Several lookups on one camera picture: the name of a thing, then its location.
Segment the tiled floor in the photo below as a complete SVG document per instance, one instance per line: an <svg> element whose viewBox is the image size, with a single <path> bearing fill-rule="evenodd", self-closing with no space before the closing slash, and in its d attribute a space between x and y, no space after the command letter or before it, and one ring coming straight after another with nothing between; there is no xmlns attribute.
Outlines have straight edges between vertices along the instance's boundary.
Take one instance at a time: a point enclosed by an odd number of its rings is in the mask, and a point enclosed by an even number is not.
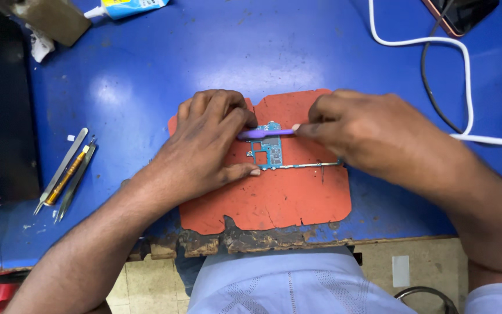
<svg viewBox="0 0 502 314"><path fill-rule="evenodd" d="M367 278L395 295L392 257L408 255L410 286L440 290L464 312L467 296L467 259L458 239L424 240L356 246L363 253ZM119 275L108 304L113 314L186 313L189 297L173 265L173 260L127 263ZM434 295L416 293L406 298L418 313L443 313L442 302Z"/></svg>

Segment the orange screwdriver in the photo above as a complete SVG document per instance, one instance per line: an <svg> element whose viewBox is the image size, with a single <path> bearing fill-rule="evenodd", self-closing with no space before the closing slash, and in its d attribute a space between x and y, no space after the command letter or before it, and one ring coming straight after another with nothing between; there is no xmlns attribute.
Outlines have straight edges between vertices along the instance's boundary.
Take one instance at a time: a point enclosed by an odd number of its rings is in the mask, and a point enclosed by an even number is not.
<svg viewBox="0 0 502 314"><path fill-rule="evenodd" d="M67 169L67 172L65 172L65 175L59 182L58 186L56 186L53 191L51 191L50 195L46 198L46 201L44 202L45 205L52 206L55 205L55 202L58 200L59 195L63 191L63 188L67 185L67 182L69 182L69 179L73 177L77 169L79 168L80 163L83 161L84 156L87 154L88 149L90 148L89 145L94 142L94 138L88 143L88 145L85 145L83 147L83 151L77 156L75 161L71 164L71 167Z"/></svg>

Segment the white charging cable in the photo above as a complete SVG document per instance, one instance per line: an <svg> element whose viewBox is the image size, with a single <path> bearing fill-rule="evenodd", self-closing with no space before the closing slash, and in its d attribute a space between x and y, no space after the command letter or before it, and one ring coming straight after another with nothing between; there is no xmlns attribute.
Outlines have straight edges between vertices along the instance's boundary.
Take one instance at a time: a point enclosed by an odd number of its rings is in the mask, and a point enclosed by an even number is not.
<svg viewBox="0 0 502 314"><path fill-rule="evenodd" d="M456 39L443 38L443 37L424 37L424 38L402 40L402 41L382 40L375 31L375 14L373 9L373 0L369 0L369 24L371 26L371 34L373 35L375 41L385 46L406 46L406 45L420 44L422 42L428 42L428 41L448 42L449 44L458 46L460 50L462 50L462 55L464 56L464 70L466 73L466 105L468 107L468 125L466 126L466 129L462 134L451 134L451 136L455 139L463 141L502 145L502 139L499 138L492 138L490 136L469 135L470 131L472 130L472 126L474 126L474 105L472 104L470 55L468 54L468 48L462 42L459 42Z"/></svg>

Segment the smartphone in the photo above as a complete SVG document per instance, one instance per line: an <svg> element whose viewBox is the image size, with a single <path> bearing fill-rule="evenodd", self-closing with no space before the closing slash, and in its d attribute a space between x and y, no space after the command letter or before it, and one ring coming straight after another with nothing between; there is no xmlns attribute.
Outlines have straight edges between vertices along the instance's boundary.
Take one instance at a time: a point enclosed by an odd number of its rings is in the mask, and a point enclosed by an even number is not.
<svg viewBox="0 0 502 314"><path fill-rule="evenodd" d="M422 0L435 18L439 18L451 0ZM499 0L455 0L445 13L441 27L452 38L459 38L497 8Z"/></svg>

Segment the blue table surface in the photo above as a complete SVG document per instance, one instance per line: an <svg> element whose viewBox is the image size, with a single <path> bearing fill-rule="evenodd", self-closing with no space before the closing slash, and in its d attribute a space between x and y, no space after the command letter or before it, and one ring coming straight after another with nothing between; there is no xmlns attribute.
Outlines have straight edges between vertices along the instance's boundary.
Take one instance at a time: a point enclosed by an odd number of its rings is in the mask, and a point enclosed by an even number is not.
<svg viewBox="0 0 502 314"><path fill-rule="evenodd" d="M99 4L74 2L83 11ZM67 135L88 127L98 150L62 222L53 224L57 207L32 216L37 200L0 207L0 268L34 265L146 165L168 138L178 104L198 90L235 89L254 104L269 94L317 88L392 92L451 132L423 89L422 47L377 44L363 0L171 0L157 11L93 22L73 47L58 45L42 64L30 58L28 70L44 186L71 146ZM375 22L381 38L405 40L427 36L435 19L421 1L375 0ZM502 137L502 0L461 40L472 65L472 134ZM465 126L460 51L431 46L427 73L444 112ZM502 174L502 148L468 145ZM337 230L321 225L308 242L455 234L420 197L354 169L349 174L351 214ZM176 230L177 218L172 211L152 230Z"/></svg>

